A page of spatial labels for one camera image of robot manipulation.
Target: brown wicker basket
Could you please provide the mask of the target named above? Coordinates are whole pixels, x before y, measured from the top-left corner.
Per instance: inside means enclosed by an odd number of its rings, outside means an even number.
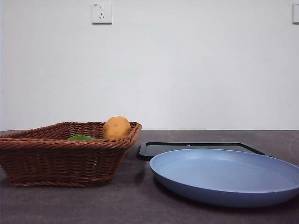
[[[0,137],[0,164],[13,186],[62,185],[94,187],[109,184],[141,125],[118,140],[70,141],[84,134],[102,138],[104,122],[64,122]]]

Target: electrical outlet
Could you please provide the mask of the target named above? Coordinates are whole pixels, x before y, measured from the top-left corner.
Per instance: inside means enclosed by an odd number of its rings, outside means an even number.
[[[112,4],[97,2],[92,5],[93,24],[112,23]]]
[[[299,24],[299,2],[293,3],[293,24]]]

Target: green leaf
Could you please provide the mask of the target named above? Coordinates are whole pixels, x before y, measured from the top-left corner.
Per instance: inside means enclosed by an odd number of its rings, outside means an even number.
[[[94,140],[94,138],[87,136],[87,135],[74,135],[70,138],[68,138],[68,140]]]

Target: dark countertop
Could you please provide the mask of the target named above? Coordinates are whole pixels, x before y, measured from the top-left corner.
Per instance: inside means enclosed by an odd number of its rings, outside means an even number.
[[[139,146],[147,141],[242,142],[299,166],[299,130],[142,130],[116,177],[104,187],[11,187],[2,171],[1,223],[299,223],[299,196],[265,208],[233,209],[194,202],[171,193],[155,180],[149,162],[137,158]]]

